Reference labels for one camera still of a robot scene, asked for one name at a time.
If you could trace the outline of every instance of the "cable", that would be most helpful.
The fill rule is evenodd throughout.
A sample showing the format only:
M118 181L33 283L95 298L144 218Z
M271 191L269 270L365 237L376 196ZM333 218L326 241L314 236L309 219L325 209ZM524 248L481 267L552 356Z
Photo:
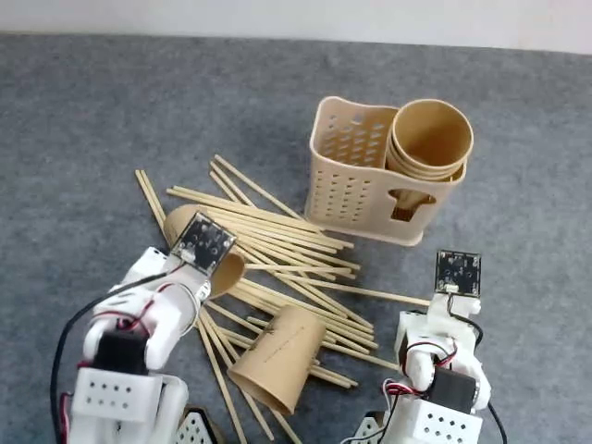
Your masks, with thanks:
M496 409L493 408L493 404L491 401L487 404L489 411L491 412L491 416L495 420L496 424L498 425L499 433L501 434L501 442L503 444L508 444L508 436L506 435L506 429L503 428L503 424L501 423L501 419L496 412Z
M49 401L51 405L51 413L52 413L52 422L54 423L54 434L55 434L55 442L56 444L60 444L62 442L62 431L60 426L60 415L59 415L59 405L57 401L57 375L59 373L59 367L62 361L62 354L64 353L64 347L66 345L66 339L68 338L68 333L84 315L86 315L92 308L97 305L98 303L103 302L104 300L110 298L111 296L115 296L116 294L121 293L122 291L126 291L129 289L133 289L143 284L147 284L148 282L152 282L153 280L157 280L160 278L164 278L168 276L170 273L177 271L178 268L171 272L160 273L158 275L152 275L149 277L145 277L143 279L137 280L135 282L131 282L130 284L124 285L115 289L113 291L108 292L107 294L100 296L93 301L87 303L84 307L82 307L76 314L74 314L64 326L62 333L59 337L59 341L57 342L57 347L55 349L55 356L54 356L54 363L52 365L52 374L51 374L51 381L49 384Z
M469 326L471 326L472 328L474 328L477 331L477 338L475 340L475 348L477 348L479 346L479 344L481 343L481 341L483 340L483 328L481 328L481 326L479 326L475 321L472 321L468 317L460 316L459 314L453 313L452 312L452 299L453 298L454 298L454 295L449 293L448 306L447 306L448 314L451 317L453 317L454 319L457 319L461 322L468 324Z

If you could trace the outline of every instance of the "paper cup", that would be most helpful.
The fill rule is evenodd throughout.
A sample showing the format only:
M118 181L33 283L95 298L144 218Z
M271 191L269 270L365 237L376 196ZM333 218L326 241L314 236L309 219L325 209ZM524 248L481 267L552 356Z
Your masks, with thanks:
M182 205L173 210L166 218L163 226L166 242L172 247L195 213L199 211L199 205ZM212 276L212 298L226 293L241 280L244 274L244 260L238 253L230 251L218 266Z
M284 306L228 376L270 409L293 414L324 336L315 314Z
M436 99L404 105L392 122L394 149L403 162L425 172L452 174L473 150L473 129L457 108Z

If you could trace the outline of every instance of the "wooden skewer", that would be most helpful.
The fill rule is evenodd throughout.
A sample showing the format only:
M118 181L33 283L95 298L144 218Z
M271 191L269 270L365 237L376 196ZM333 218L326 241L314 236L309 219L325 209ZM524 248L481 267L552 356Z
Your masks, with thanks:
M165 234L164 229L163 229L163 226L165 224L165 218L163 216L164 211L162 210L162 207L160 207L160 209L159 209L158 205L160 205L160 203L158 203L157 200L156 200L156 202L154 201L153 194L150 192L150 188L146 184L146 181L144 179L144 175L142 174L142 171L139 169L136 169L135 174L136 174L136 179L138 180L138 183L140 184L140 187L142 188L142 192L144 193L144 197L146 198L146 201L148 201L148 204L150 205L150 209L152 210L152 213L154 215L154 219L156 219L156 223L158 224L158 227L160 227L160 230L162 231L162 233L164 235Z
M229 342L236 344L238 347L248 349L253 344L253 339L246 338L246 337L244 337L244 336L240 335L239 333L236 333L232 330L228 330L226 328L221 327L220 332L227 336L227 339ZM323 368L317 364L313 364L311 366L310 373L311 373L311 375L318 377L319 379L324 379L327 382L331 382L331 383L336 384L336 385L343 387L345 389L349 389L351 386L358 385L358 383L356 381L353 381L353 380L349 379L348 377L340 375L339 373L335 373L335 372L331 372L330 370L326 370L325 368Z
M337 253L337 250L333 246L327 246L328 242L323 242L322 244L316 243L315 241L311 241L310 238L308 238L307 236L281 232L279 229L275 231L275 228L273 228L274 231L267 231L265 229L261 229L261 227L250 227L248 225L244 225L240 221L233 220L230 216L220 216L215 212L210 212L209 210L208 212L211 213L212 216L214 216L214 218L216 219L216 221L220 222L220 224L226 224L233 231L238 231L251 237L253 236L253 234L258 234L259 238L263 237L267 242L279 244L279 241L285 241L289 242L289 245L301 245L302 247L306 247L309 250L318 250L319 252L331 254Z
M266 238L296 243L331 254L335 254L337 250L342 248L341 244L336 240L324 236L311 236L308 231L288 232L283 228L262 226L261 224L257 224L256 221L246 222L244 220L238 220L232 216L226 216L216 212L212 212L212 214L216 214L217 218L227 220L229 223L238 226L238 228L242 228L244 231L258 233L262 236L265 236Z
M226 217L231 217L234 220L240 221L240 222L254 222L256 224L259 224L260 228L275 228L275 229L282 229L284 232L290 232L290 233L297 233L297 234L306 234L307 236L309 236L311 239L331 239L335 242L340 242L341 244L343 243L343 240L340 239L336 239L336 238L331 238L330 236L327 236L326 234L322 234L322 233L318 233L318 232L312 232L312 231L307 231L307 230L303 230L301 228L295 228L295 227L290 227L284 224L279 224L277 222L271 222L268 220L263 220L263 219L259 219L257 217L253 217L253 216L247 216L247 215L242 215L233 211L229 211L229 210L223 210L222 208L217 208L215 206L209 206L209 205L205 205L206 208L208 208L208 210L212 211L213 213L217 213L220 216L226 216Z
M292 275L284 275L284 276L290 276L291 278L296 278L295 276L292 276ZM361 337L364 337L367 339L372 339L374 337L371 333L367 332L367 330L368 330L367 327L360 326L355 321L351 321L351 319L344 319L343 317L338 316L334 313L328 312L327 310L323 310L323 309L317 308L309 303L302 302L297 299L291 298L290 296L280 293L279 291L275 291L275 290L272 290L268 287L264 287L263 285L257 284L256 282L252 282L249 279L246 279L246 278L241 279L239 281L239 283L236 285L236 287L243 289L247 292L254 292L255 296L261 297L264 300L271 299L271 301L274 301L274 299L272 299L272 298L275 298L276 300L280 299L283 302L291 303L293 305L299 305L302 308L305 308L307 310L310 310L311 312L321 315L325 319L332 320L332 321L336 322L337 324L342 324L343 327L346 329L354 330L353 333L359 334Z
M232 179L229 178L227 174L224 171L222 171L222 169L220 169L218 165L216 165L214 162L210 162L210 167L230 187L230 189L233 190L234 193L239 196L241 201L243 201L245 204L249 206L257 206L251 201L251 199L247 197L247 195L244 192L241 191L239 187L236 186Z
M350 350L347 347L343 347L341 345L328 344L327 348L334 350L335 352L342 352L345 354L349 354L350 356L352 356L354 358L358 358L363 361L367 361L368 363L382 365L383 367L390 368L391 370L399 371L399 366L396 365L395 363L385 361L384 359L376 358L375 356L359 353L358 351Z
M175 196L185 197L186 199L191 199L196 202L201 202L203 204L216 206L224 210L229 210L234 213L253 216L259 219L268 220L270 222L276 222L282 225L287 225L289 227L300 228L305 231L318 232L319 230L319 228L316 225L313 225L304 220L294 219L292 217L278 215L276 213L261 210L259 208L253 208L249 205L243 205L240 203L228 201L226 199L220 199L219 197L215 197L210 194L205 194L203 192L198 192L196 190L190 190L189 188L175 186L172 189L166 190L166 192Z
M228 198L232 202L241 202L241 200L234 194L234 192L232 192L228 185L224 183L222 179L214 171L210 171L210 178L212 178L212 180L217 184L218 187L222 189L222 191L228 196Z
M322 267L330 266L324 262L317 261L312 257L305 256L302 253L297 253L293 250L282 248L277 245L272 245L270 243L264 242L263 240L254 239L248 235L243 236L242 240L244 243L256 248L257 250L272 255L280 261L287 262L290 265L316 265ZM343 276L346 278L355 278L355 275L353 274L344 274Z
M207 356L210 359L210 363L212 364L212 368L214 369L214 374L216 375L216 380L218 382L218 386L220 386L220 390L222 391L222 396L224 397L224 402L228 408L230 413L230 419L232 420L232 424L237 431L237 435L239 435L239 441L241 444L247 444L247 438L244 436L244 431L242 430L241 421L239 420L239 416L237 415L237 411L234 408L234 403L230 398L230 392L228 391L228 387L226 385L226 381L222 376L222 371L220 370L220 366L216 360L216 356L214 355L214 350L212 349L212 344L210 339L207 337L207 333L205 332L204 325L202 321L199 319L197 320L197 328L200 332L200 336L202 337L203 345L205 347L205 351L207 352Z
M357 352L360 352L363 354L370 354L370 351L368 349L362 347L360 344L357 344L357 343L353 342L352 340L344 338L341 335L338 335L337 333L335 333L333 331L328 331L327 334L331 339L335 340L335 343L340 342L341 344L349 347L352 350L356 350Z
M280 200L278 200L276 197L274 197L273 195L271 195L270 193L268 193L267 191L265 191L263 188L261 188L255 182L253 182L252 180L250 180L249 178L247 178L237 168L235 168L230 162L226 161L225 159L223 159L218 154L216 154L214 156L214 159L217 162L219 162L220 164L222 164L228 171L230 171L232 174L234 174L237 178L239 178L240 180L242 180L244 183L246 183L247 185L249 185L252 189L254 189L259 194L261 194L263 197L265 197L269 202L271 202L272 204L274 204L277 208L279 208L280 210L286 212L287 214L289 214L290 216L292 216L292 217L294 217L296 219L302 220L302 217L298 213L296 213L291 208L289 208L287 205L285 205Z
M249 270L273 270L273 271L306 271L310 273L314 273L316 271L321 271L324 273L334 273L336 275L343 274L343 273L350 273L352 271L351 268L341 267L341 266L308 266L308 265L267 265L267 264L247 264L247 269Z
M300 441L300 438L298 438L294 430L292 430L292 427L290 427L288 421L286 421L286 419L280 413L276 412L275 410L271 410L271 414L274 415L281 428L283 428L284 432L286 432L286 435L290 437L293 444L302 444L302 441Z
M243 326L243 327L251 330L253 333L256 333L256 334L261 333L261 328L254 327L252 324L248 323L247 321L242 319L240 316L236 316L234 313L228 311L226 308L223 308L212 301L207 301L205 303L205 305L207 307L211 308L212 310L219 312L221 315L227 317L231 321L236 322L240 326Z
M347 291L349 293L363 294L364 296L375 296L381 299L388 299L389 301L414 303L416 305L421 305L423 307L429 306L429 301L425 299L412 298L409 296L402 296L400 294L386 293L384 291L376 290L359 289L357 287L351 287L349 285L335 284L332 282L325 282L324 280L310 279L307 277L299 277L287 274L278 277L285 278L288 280L295 280L296 282L305 282L307 284L315 285L317 287L326 287L328 289Z
M214 345L216 346L218 353L222 357L222 360L226 364L227 368L230 368L234 363L232 362L232 360L228 356L224 346L222 345L222 342L221 342L220 337L218 336L218 333L216 332L216 330L212 327L212 324L210 323L212 318L209 316L209 314L207 313L207 311L205 309L203 309L201 311L200 317L202 319L203 326L205 327L205 331L207 332L208 335L210 335L210 338L214 342ZM242 388L239 388L239 390L240 390L240 393L242 394L242 396L244 397L244 399L247 401L247 404L249 404L249 407L251 408L253 415L255 416L255 419L257 420L257 422L259 423L261 428L263 428L263 431L267 435L267 438L270 441L273 441L274 434L271 433L271 429L269 428L267 421L263 417L263 414L259 410L259 407L257 406L257 404L255 404L253 397L249 393L244 391Z

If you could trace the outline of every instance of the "plastic utensil holder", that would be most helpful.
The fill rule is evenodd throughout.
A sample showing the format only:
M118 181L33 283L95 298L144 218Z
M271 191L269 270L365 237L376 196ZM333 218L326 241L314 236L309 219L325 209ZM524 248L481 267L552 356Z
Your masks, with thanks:
M414 246L450 192L464 180L466 162L448 181L413 179L385 169L397 108L326 97L310 139L311 183L306 218L316 225L379 241ZM409 220L396 217L396 191L431 196Z

